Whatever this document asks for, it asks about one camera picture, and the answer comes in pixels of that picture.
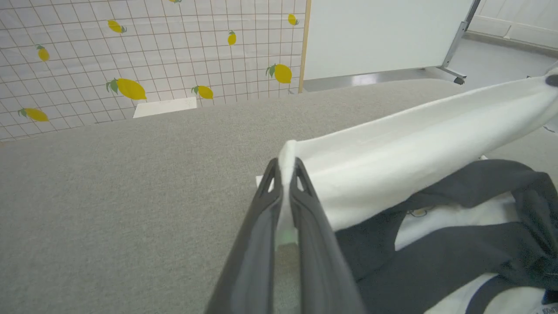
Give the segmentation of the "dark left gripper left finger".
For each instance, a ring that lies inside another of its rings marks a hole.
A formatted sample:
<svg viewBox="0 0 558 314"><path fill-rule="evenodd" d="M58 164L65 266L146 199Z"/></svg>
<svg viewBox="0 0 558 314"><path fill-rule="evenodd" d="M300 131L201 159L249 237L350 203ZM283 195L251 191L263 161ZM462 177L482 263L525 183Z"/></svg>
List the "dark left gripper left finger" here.
<svg viewBox="0 0 558 314"><path fill-rule="evenodd" d="M283 190L277 158L269 161L205 312L271 314L275 232Z"/></svg>

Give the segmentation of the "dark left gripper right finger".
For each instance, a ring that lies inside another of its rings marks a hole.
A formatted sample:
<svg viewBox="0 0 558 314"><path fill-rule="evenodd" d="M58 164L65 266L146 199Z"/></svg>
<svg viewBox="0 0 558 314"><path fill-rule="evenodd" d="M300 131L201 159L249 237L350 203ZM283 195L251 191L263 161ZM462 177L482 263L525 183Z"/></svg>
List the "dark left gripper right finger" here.
<svg viewBox="0 0 558 314"><path fill-rule="evenodd" d="M301 313L366 313L351 269L299 158L295 159L289 188L289 202L298 230Z"/></svg>

